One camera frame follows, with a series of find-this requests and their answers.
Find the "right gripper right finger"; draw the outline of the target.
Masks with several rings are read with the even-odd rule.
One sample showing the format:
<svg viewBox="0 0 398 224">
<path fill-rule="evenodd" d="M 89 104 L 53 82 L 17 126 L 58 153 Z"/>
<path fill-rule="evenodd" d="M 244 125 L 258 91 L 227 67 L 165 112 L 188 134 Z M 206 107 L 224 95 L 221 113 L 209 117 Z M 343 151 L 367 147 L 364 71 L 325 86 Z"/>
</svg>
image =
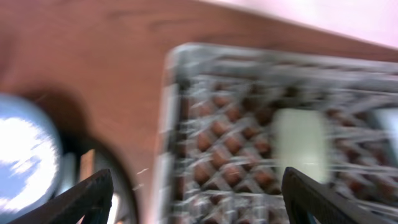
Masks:
<svg viewBox="0 0 398 224">
<path fill-rule="evenodd" d="M 294 224 L 388 224 L 293 167 L 285 168 L 282 195 Z"/>
</svg>

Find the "dark blue plate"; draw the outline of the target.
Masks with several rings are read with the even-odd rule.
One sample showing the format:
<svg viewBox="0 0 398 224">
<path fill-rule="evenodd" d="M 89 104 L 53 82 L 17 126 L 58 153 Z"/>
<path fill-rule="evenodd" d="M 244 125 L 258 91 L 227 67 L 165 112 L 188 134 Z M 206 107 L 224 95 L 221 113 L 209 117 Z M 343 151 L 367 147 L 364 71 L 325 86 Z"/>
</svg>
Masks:
<svg viewBox="0 0 398 224">
<path fill-rule="evenodd" d="M 53 121 L 38 106 L 1 94 L 1 214 L 48 200 L 59 183 L 62 145 Z"/>
</svg>

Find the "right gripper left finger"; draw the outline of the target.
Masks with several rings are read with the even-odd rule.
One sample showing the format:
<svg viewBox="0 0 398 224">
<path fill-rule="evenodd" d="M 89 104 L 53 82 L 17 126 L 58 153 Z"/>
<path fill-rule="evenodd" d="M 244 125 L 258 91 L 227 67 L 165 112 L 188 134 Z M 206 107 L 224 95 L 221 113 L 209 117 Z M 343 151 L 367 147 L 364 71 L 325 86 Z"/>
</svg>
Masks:
<svg viewBox="0 0 398 224">
<path fill-rule="evenodd" d="M 111 171 L 102 169 L 11 224 L 106 224 L 113 192 Z"/>
</svg>

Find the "teal bowl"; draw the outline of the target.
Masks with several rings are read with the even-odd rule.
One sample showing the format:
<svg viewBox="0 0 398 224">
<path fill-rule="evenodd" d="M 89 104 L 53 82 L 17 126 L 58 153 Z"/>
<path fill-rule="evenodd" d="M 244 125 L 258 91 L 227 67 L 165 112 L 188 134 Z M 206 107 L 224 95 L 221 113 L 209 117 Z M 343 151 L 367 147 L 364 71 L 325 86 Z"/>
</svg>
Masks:
<svg viewBox="0 0 398 224">
<path fill-rule="evenodd" d="M 330 180 L 330 145 L 321 112 L 282 109 L 276 112 L 272 128 L 280 179 L 286 167 L 293 167 L 321 184 Z"/>
</svg>

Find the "light blue plastic knife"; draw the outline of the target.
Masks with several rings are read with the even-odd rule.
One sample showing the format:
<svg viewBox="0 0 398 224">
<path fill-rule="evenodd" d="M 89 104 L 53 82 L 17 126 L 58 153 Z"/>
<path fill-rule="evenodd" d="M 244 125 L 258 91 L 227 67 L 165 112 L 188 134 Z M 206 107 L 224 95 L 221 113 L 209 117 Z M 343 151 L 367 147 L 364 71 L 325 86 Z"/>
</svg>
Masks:
<svg viewBox="0 0 398 224">
<path fill-rule="evenodd" d="M 72 152 L 66 153 L 62 158 L 62 177 L 58 186 L 56 196 L 66 192 L 76 182 L 76 155 Z"/>
</svg>

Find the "wooden chopstick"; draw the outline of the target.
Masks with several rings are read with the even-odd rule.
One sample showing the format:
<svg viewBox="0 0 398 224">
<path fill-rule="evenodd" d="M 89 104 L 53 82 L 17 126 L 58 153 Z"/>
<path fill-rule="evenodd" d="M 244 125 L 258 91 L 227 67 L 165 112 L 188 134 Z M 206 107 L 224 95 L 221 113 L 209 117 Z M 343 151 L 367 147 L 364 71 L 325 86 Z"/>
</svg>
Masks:
<svg viewBox="0 0 398 224">
<path fill-rule="evenodd" d="M 94 173 L 95 150 L 90 149 L 80 157 L 80 176 L 79 180 L 84 181 Z"/>
</svg>

